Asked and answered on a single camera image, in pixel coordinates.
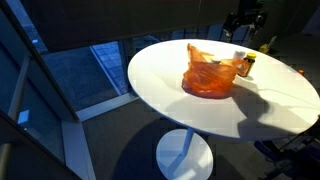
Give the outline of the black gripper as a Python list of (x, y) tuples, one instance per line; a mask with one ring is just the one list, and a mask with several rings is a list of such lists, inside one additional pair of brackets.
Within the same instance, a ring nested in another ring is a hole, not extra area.
[(241, 26), (249, 26), (258, 31), (266, 22), (268, 13), (261, 10), (247, 10), (242, 13), (229, 13), (223, 25), (223, 30), (229, 34), (234, 33)]

